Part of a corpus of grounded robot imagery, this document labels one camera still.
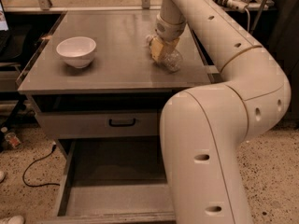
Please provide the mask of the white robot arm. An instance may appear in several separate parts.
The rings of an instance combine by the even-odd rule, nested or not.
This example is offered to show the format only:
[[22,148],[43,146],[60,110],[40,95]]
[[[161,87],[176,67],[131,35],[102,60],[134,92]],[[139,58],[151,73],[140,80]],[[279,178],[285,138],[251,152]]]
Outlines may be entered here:
[[253,224],[235,156],[286,113],[287,76],[270,53],[212,0],[163,0],[153,59],[190,27],[221,82],[171,97],[160,121],[164,169],[177,224]]

